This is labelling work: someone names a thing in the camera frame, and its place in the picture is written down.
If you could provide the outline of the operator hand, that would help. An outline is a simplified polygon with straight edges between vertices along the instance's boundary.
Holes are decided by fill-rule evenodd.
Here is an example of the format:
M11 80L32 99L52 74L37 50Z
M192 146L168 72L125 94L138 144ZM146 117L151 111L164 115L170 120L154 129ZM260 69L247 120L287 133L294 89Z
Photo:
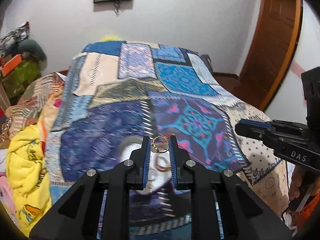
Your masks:
M289 188L289 210L300 212L319 193L319 176L296 165Z

